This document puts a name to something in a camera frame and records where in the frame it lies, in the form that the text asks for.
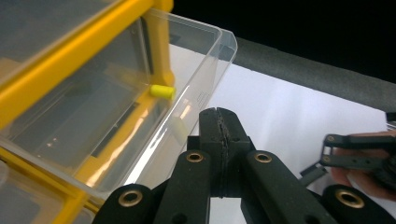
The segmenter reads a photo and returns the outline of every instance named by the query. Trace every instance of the human hand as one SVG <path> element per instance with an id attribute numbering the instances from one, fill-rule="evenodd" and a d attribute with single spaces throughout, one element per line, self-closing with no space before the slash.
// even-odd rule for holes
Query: human hand
<path id="1" fill-rule="evenodd" d="M 396 136 L 396 131 L 381 132 L 381 133 L 359 133 L 352 134 L 353 136 Z M 385 159 L 389 156 L 388 152 L 382 149 L 364 149 L 364 150 L 350 150 L 337 148 L 334 155 L 344 156 L 360 156 L 360 157 L 376 157 Z M 354 181 L 361 189 L 368 195 L 376 198 L 387 199 L 396 202 L 396 191 L 385 189 L 373 178 L 373 172 L 363 170 L 351 170 L 339 167 L 332 167 L 332 178 L 335 182 L 353 187 L 351 181 Z"/>

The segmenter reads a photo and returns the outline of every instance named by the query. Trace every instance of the brass screw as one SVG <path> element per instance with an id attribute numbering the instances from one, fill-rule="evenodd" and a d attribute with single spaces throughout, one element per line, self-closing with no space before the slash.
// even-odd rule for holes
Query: brass screw
<path id="1" fill-rule="evenodd" d="M 329 137 L 327 137 L 327 140 L 328 140 L 329 142 L 332 142 L 332 141 L 334 141 L 334 137 L 330 135 Z"/>
<path id="2" fill-rule="evenodd" d="M 326 162 L 330 162 L 330 157 L 324 156 L 324 157 L 323 157 L 323 160 L 326 161 Z"/>
<path id="3" fill-rule="evenodd" d="M 143 199 L 143 194 L 139 190 L 131 189 L 123 192 L 119 197 L 119 204 L 123 207 L 132 207 L 140 203 Z"/>
<path id="4" fill-rule="evenodd" d="M 187 155 L 187 160 L 190 162 L 200 162 L 204 159 L 204 156 L 197 152 L 192 152 Z"/>
<path id="5" fill-rule="evenodd" d="M 340 203 L 353 208 L 363 208 L 364 200 L 353 192 L 339 189 L 335 192 L 335 197 Z"/>
<path id="6" fill-rule="evenodd" d="M 258 153 L 258 154 L 256 154 L 254 156 L 254 158 L 256 159 L 256 161 L 259 161 L 259 162 L 270 162 L 270 161 L 272 161 L 272 158 L 269 155 L 264 154 L 264 153 Z"/>

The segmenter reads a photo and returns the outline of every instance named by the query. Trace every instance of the black background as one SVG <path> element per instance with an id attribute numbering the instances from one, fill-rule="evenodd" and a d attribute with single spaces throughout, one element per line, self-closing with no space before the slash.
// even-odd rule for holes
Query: black background
<path id="1" fill-rule="evenodd" d="M 172 13 L 287 53 L 396 83 L 391 1 L 175 0 Z"/>

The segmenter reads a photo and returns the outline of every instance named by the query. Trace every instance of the finger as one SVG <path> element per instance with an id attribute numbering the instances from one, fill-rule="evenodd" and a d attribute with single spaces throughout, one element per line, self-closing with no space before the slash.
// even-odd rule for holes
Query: finger
<path id="1" fill-rule="evenodd" d="M 336 148 L 333 151 L 333 155 L 335 156 L 353 156 L 353 155 L 359 155 L 361 154 L 361 152 L 359 152 L 358 150 L 348 150 L 348 149 L 344 149 L 344 148 Z"/>
<path id="2" fill-rule="evenodd" d="M 350 183 L 349 179 L 347 178 L 349 173 L 348 169 L 344 168 L 335 168 L 333 167 L 331 169 L 331 174 L 332 174 L 332 179 L 337 182 L 338 184 L 346 185 L 349 187 L 352 187 L 352 184 Z"/>
<path id="3" fill-rule="evenodd" d="M 396 130 L 384 131 L 378 133 L 353 133 L 351 136 L 396 136 Z"/>
<path id="4" fill-rule="evenodd" d="M 384 189 L 376 183 L 370 175 L 360 171 L 350 171 L 349 177 L 353 179 L 366 194 L 396 202 L 396 191 Z"/>

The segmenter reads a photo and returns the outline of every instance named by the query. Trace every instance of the yellow frame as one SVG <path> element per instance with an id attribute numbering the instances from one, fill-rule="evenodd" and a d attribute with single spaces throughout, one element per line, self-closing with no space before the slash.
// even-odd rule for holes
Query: yellow frame
<path id="1" fill-rule="evenodd" d="M 0 129 L 80 68 L 151 7 L 170 11 L 172 6 L 170 0 L 120 0 L 27 62 L 12 74 L 11 80 L 0 84 Z"/>
<path id="2" fill-rule="evenodd" d="M 12 77 L 10 80 L 0 83 L 0 108 L 2 108 L 0 129 L 6 127 L 55 86 L 72 75 L 116 35 L 152 7 L 170 12 L 173 1 L 120 0 L 10 74 Z M 155 71 L 151 83 L 172 86 L 174 77 L 170 71 L 168 39 L 167 35 L 163 35 L 167 33 L 167 23 L 148 21 L 148 36 Z M 148 87 L 137 101 L 141 106 L 126 120 L 100 156 L 90 157 L 80 168 L 76 175 L 79 181 L 87 183 L 90 180 L 95 169 L 100 169 L 103 162 L 106 162 L 106 159 L 115 152 L 114 146 L 119 145 L 128 137 L 131 127 L 133 128 L 134 124 L 141 119 L 142 114 L 146 113 L 144 110 L 152 109 L 158 99 L 150 95 Z M 58 176 L 34 166 L 2 147 L 0 147 L 0 159 L 7 162 L 10 167 L 28 174 L 40 184 L 53 189 L 64 199 L 64 208 L 53 223 L 72 223 L 84 206 L 93 212 L 98 211 L 98 206 L 90 203 L 91 196 L 87 192 Z M 46 211 L 42 213 L 38 218 L 44 216 Z"/>

